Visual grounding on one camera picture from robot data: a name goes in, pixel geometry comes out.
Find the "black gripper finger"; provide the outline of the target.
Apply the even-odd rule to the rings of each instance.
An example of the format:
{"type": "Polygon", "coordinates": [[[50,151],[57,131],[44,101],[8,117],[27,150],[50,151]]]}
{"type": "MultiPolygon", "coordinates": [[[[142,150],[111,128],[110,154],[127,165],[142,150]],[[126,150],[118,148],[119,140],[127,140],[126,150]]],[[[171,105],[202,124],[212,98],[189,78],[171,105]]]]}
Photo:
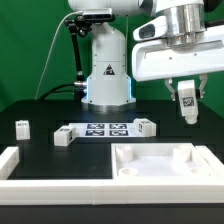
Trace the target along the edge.
{"type": "Polygon", "coordinates": [[[204,87],[206,86],[206,83],[208,81],[208,74],[200,74],[199,78],[200,78],[200,85],[197,90],[197,98],[202,99],[205,94],[204,87]]]}
{"type": "Polygon", "coordinates": [[[167,89],[170,91],[172,100],[176,101],[176,91],[172,86],[172,78],[165,79],[165,85],[166,85],[167,89]]]}

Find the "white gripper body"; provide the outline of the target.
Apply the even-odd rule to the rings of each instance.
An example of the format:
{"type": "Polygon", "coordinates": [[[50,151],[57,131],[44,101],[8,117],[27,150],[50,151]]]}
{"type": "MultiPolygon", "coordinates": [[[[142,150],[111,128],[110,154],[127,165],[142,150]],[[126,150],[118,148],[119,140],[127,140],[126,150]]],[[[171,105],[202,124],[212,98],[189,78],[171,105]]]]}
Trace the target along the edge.
{"type": "Polygon", "coordinates": [[[150,81],[224,71],[224,25],[196,34],[196,42],[169,46],[165,16],[133,32],[132,73],[136,81],[150,81]]]}

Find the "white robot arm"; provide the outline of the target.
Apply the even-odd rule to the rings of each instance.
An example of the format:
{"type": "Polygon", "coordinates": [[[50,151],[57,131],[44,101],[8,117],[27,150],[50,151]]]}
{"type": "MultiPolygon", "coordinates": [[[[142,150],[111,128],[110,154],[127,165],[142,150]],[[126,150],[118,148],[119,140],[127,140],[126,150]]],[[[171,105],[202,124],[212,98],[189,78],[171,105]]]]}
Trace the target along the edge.
{"type": "Polygon", "coordinates": [[[85,107],[119,110],[133,104],[131,81],[224,70],[224,25],[207,27],[205,0],[68,0],[81,36],[92,34],[92,72],[85,107]],[[125,37],[110,23],[145,13],[152,20],[133,31],[132,74],[125,69],[125,37]]]}

